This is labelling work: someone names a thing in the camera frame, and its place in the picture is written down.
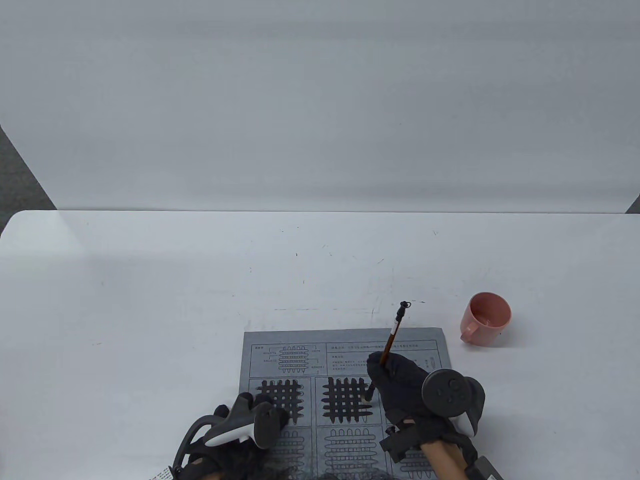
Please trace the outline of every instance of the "gloved hand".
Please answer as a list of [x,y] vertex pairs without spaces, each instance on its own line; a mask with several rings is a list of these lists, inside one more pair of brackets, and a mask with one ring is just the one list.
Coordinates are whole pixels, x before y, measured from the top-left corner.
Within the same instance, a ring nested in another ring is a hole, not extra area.
[[369,355],[367,373],[380,393],[389,421],[400,429],[414,421],[420,442],[424,444],[454,432],[451,422],[432,414],[422,400],[422,384],[428,373],[397,353],[390,353],[382,367],[381,356],[379,351]]
[[[273,400],[265,394],[257,395],[255,400],[248,392],[240,396],[248,401],[249,409],[263,402],[273,405]],[[280,419],[280,430],[282,430],[289,421],[289,414],[281,408],[274,407],[274,410]],[[214,415],[227,418],[229,408],[226,405],[219,405]],[[225,480],[246,479],[251,474],[264,470],[267,453],[268,450],[258,448],[251,438],[244,442],[234,440],[217,447],[207,447],[203,438],[200,437],[194,442],[188,442],[184,448],[186,455],[183,457],[187,457],[187,462],[177,473],[173,473],[174,480],[202,480],[212,474],[222,474]]]

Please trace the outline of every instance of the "vr controller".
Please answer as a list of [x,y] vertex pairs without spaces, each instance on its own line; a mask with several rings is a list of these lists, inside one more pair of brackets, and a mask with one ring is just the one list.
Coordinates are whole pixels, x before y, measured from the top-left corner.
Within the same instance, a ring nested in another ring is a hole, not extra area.
[[[429,411],[439,417],[449,419],[455,433],[443,438],[446,442],[456,444],[467,462],[465,473],[469,480],[504,480],[493,465],[485,458],[479,457],[471,442],[478,429],[478,422],[484,408],[484,389],[471,377],[464,377],[451,369],[439,369],[430,373],[422,384],[422,401]],[[387,419],[393,424],[401,424],[406,412],[392,410],[387,412]],[[394,426],[387,429],[388,437],[380,442],[380,446],[389,453],[391,460],[398,463],[406,457],[409,450],[420,449],[420,439],[415,425],[396,430]]]

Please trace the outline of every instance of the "gray paper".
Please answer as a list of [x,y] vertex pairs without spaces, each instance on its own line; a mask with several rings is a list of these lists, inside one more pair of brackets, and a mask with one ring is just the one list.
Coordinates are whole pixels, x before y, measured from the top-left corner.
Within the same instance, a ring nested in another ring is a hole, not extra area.
[[[421,452],[393,464],[380,447],[388,422],[369,386],[366,360],[382,350],[389,329],[246,332],[240,391],[269,394],[291,419],[272,452],[273,461],[303,479],[333,474],[368,479],[379,470],[399,479],[435,479]],[[449,368],[440,328],[401,328],[393,352],[431,372]]]

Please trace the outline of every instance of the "skin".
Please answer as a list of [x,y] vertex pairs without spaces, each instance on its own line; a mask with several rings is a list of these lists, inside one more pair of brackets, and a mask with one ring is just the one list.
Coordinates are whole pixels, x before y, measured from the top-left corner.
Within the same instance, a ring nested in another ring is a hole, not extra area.
[[454,445],[437,440],[432,444],[421,445],[420,449],[440,480],[468,480],[465,475],[467,464]]

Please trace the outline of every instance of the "brush handle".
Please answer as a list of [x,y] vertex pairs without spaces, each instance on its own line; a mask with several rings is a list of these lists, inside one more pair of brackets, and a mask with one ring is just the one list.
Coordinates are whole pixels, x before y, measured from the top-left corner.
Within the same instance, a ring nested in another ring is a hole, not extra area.
[[[387,344],[385,345],[385,349],[382,351],[382,356],[380,357],[380,365],[382,365],[383,367],[385,366],[385,363],[387,362],[387,359],[389,358],[389,352],[391,352],[391,345],[394,344],[394,340],[396,339],[396,334],[398,333],[398,328],[400,327],[400,322],[402,321],[402,318],[404,317],[404,312],[410,306],[411,306],[411,302],[410,301],[401,301],[400,302],[400,308],[397,311],[396,320],[394,321],[393,327],[391,327],[391,333],[389,334],[389,338],[387,339]],[[367,402],[370,402],[371,399],[373,398],[373,392],[375,390],[376,390],[376,386],[373,384],[373,382],[371,382],[371,385],[369,385],[369,389],[367,390],[367,392],[362,397]]]

